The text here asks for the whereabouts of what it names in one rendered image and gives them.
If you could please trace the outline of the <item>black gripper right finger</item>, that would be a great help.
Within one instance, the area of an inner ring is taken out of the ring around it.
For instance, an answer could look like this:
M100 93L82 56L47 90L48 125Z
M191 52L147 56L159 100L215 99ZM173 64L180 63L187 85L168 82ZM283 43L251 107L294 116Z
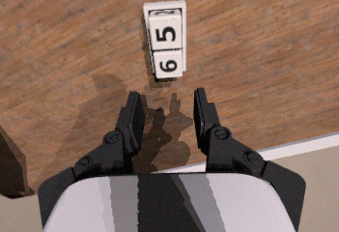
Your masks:
M263 157L237 141L219 122L213 102L204 88L194 90L193 118L198 149L207 156L206 171L239 171L267 180L280 197L298 232L306 183L296 172ZM205 172L206 172L205 171Z

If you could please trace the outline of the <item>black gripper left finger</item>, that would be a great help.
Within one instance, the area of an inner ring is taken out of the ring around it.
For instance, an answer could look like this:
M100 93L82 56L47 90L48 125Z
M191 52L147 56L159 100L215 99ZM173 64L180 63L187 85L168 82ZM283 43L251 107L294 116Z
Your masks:
M115 130L103 137L102 144L79 159L74 167L63 170L39 186L42 229L60 194L71 183L97 175L133 174L132 157L141 150L144 124L140 94L129 92L126 108L121 108Z

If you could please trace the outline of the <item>white number cube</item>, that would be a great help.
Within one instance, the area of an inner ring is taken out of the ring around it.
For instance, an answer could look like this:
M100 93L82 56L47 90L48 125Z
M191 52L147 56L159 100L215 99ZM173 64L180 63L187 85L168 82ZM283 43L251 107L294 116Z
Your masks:
M154 50L156 78L170 78L183 76L182 49Z
M148 22L152 50L182 48L182 16L179 9L151 11Z

